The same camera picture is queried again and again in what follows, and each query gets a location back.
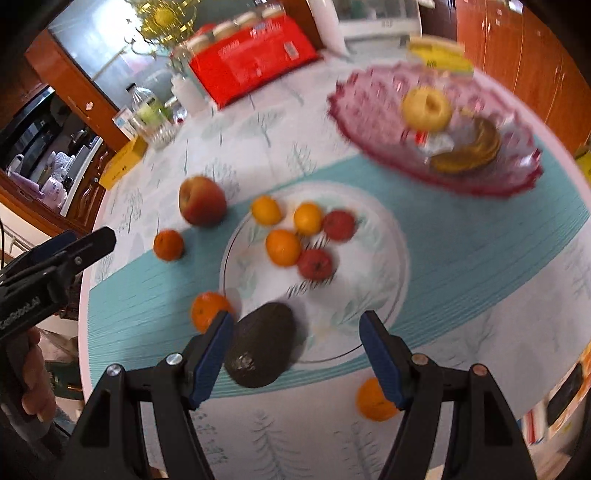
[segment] plastic bottle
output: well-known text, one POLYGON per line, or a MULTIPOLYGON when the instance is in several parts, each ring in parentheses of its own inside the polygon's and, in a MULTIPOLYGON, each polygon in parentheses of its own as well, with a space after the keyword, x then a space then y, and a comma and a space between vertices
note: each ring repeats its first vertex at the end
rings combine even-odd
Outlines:
POLYGON ((126 90, 132 98, 134 127, 139 127, 139 133, 154 148, 164 148, 174 139, 177 132, 169 120, 168 111, 151 90, 138 87, 135 83, 129 85, 126 90))
POLYGON ((189 115, 196 116, 207 108, 207 102, 203 95, 190 79, 177 74, 170 81, 173 84, 171 92, 178 102, 187 109, 189 115))

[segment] wooden cabinet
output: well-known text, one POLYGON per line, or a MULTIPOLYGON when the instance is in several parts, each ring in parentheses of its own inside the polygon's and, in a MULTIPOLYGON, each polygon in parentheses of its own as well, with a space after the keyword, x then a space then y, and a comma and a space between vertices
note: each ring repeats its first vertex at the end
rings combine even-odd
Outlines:
POLYGON ((566 53, 546 124, 571 153, 586 142, 591 131, 591 89, 566 53))
POLYGON ((457 41, 466 47, 466 58, 482 69, 486 49, 486 11, 475 0, 457 0, 456 9, 457 41))
POLYGON ((0 129, 47 85, 25 57, 0 66, 0 129))
POLYGON ((562 74, 562 45, 554 34, 529 10, 524 11, 524 36, 515 95, 543 121, 562 74))
POLYGON ((452 0, 435 0, 432 8, 419 5, 418 11, 424 33, 457 40, 456 9, 452 0))
POLYGON ((552 31, 528 9, 520 15, 495 0, 456 0, 456 9, 466 57, 514 92, 574 153, 591 131, 591 88, 552 31))
POLYGON ((316 50, 324 48, 318 28, 316 28, 316 22, 306 0, 283 0, 281 4, 286 13, 293 18, 298 27, 305 33, 314 48, 316 50))
POLYGON ((484 72, 512 92, 521 59, 522 16, 492 1, 486 3, 486 23, 484 72))
POLYGON ((49 236, 56 236, 64 230, 74 230, 78 234, 87 232, 79 223, 60 216, 39 200, 33 198, 28 192, 20 189, 1 170, 0 203, 49 236))
POLYGON ((106 145, 101 145, 72 199, 66 218, 81 225, 85 231, 92 231, 100 203, 105 195, 105 189, 99 185, 99 179, 114 154, 106 145))
POLYGON ((109 148, 115 151, 123 148, 128 139, 112 120, 117 110, 74 65, 47 30, 39 34, 25 55, 39 77, 55 89, 109 148))

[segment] metal screw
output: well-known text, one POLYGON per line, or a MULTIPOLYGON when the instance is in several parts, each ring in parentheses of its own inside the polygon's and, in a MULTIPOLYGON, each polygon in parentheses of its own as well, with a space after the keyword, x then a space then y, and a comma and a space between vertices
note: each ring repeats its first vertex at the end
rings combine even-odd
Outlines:
POLYGON ((412 356, 412 360, 415 365, 427 365, 429 363, 427 355, 423 355, 422 353, 415 353, 412 356))
POLYGON ((180 353, 171 353, 168 357, 166 357, 166 363, 169 365, 178 365, 180 362, 183 361, 183 356, 180 353))
POLYGON ((121 365, 113 364, 107 367, 107 375, 110 377, 116 377, 121 373, 121 365))
POLYGON ((479 377, 485 377, 488 375, 488 369, 484 365, 476 364, 472 367, 472 371, 479 377))

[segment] yellow apple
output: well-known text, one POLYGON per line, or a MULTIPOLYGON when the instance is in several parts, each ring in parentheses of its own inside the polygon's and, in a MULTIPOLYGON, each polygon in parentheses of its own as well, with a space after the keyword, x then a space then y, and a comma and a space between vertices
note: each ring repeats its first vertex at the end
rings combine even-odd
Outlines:
POLYGON ((436 88, 413 88, 402 100, 402 117, 413 130, 440 132, 449 124, 452 113, 452 104, 436 88))

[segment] apple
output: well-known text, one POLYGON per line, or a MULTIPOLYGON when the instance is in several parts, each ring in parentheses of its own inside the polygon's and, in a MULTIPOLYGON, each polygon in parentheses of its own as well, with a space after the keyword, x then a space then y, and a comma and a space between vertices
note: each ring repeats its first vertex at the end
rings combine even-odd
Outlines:
POLYGON ((191 225, 214 226, 228 210, 226 196, 217 183, 207 177, 186 179, 178 190, 178 208, 191 225))
POLYGON ((333 274, 332 257, 323 248, 305 250, 297 262, 297 269, 307 280, 326 280, 333 274))
POLYGON ((336 242, 351 240, 356 228, 355 217, 346 210, 333 210, 322 221, 322 230, 329 239, 336 242))
POLYGON ((433 87, 413 88, 402 100, 402 117, 413 130, 440 132, 449 124, 452 113, 450 101, 433 87))

